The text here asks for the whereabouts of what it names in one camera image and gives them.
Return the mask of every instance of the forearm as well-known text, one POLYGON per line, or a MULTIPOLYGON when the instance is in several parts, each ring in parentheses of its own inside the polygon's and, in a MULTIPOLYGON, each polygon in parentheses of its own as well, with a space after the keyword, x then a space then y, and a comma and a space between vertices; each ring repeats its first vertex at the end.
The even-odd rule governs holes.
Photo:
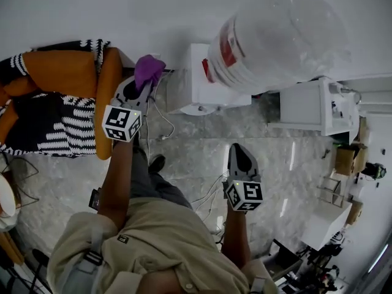
POLYGON ((245 213, 233 211, 228 206, 222 253, 239 269, 251 260, 247 241, 245 213))
POLYGON ((110 218, 119 229, 124 225, 129 205, 132 148, 133 142, 119 142, 114 147, 99 198, 98 214, 110 218))

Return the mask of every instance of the person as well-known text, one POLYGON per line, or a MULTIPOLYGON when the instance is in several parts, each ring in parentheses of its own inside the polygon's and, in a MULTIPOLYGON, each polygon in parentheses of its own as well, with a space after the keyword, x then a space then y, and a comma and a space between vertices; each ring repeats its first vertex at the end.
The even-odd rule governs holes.
POLYGON ((265 278, 251 260, 246 218, 228 207, 222 252, 182 192, 148 166, 138 140, 118 142, 97 214, 74 214, 48 264, 53 293, 250 293, 265 278))

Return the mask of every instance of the beige shirt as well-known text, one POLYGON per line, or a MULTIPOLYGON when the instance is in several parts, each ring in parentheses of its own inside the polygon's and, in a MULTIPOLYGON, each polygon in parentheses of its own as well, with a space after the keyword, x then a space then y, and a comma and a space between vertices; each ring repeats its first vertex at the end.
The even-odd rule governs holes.
MULTIPOLYGON (((217 250, 208 229, 189 208, 158 198, 135 198, 127 214, 120 232, 105 216, 73 215, 49 261, 50 287, 55 289, 69 261, 76 263, 90 249, 94 227, 102 231, 104 239, 98 293, 120 293, 121 287, 126 293, 136 293, 142 275, 169 268, 187 293, 249 293, 256 275, 268 276, 262 264, 255 262, 244 267, 247 275, 241 272, 217 250)), ((273 288, 272 280, 268 281, 273 288)))

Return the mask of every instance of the shirt logo patch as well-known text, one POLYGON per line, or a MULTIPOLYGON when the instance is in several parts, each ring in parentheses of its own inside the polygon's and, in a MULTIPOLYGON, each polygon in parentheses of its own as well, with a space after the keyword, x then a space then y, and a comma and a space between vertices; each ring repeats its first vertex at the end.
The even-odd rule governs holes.
POLYGON ((117 237, 117 240, 118 241, 120 241, 120 242, 122 242, 122 243, 124 243, 124 244, 127 244, 128 243, 128 237, 126 237, 126 236, 124 236, 124 235, 119 235, 118 237, 117 237))

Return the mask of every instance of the gray tile floor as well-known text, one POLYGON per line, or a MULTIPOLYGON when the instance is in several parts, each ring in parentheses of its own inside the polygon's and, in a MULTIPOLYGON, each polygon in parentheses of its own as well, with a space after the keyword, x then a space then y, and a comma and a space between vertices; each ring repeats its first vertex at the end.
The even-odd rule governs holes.
MULTIPOLYGON (((267 251, 273 238, 293 251, 300 246, 306 221, 317 203, 316 185, 330 172, 330 156, 322 159, 325 150, 331 149, 330 138, 267 127, 267 118, 279 110, 277 98, 265 94, 250 106, 203 117, 167 115, 176 130, 163 141, 159 136, 170 133, 170 125, 154 106, 148 116, 151 158, 159 153, 167 157, 162 176, 178 186, 190 202, 213 193, 193 204, 211 232, 219 232, 225 219, 222 180, 216 179, 225 171, 230 145, 240 143, 254 154, 266 187, 264 204, 247 214, 254 255, 267 251)), ((157 104, 165 110, 164 83, 157 104)), ((142 129, 145 145, 146 128, 142 129)), ((27 179, 23 187, 40 201, 22 209, 17 230, 31 247, 49 254, 73 213, 92 212, 88 207, 91 191, 102 185, 109 161, 96 156, 67 159, 31 154, 26 158, 40 173, 27 179)))

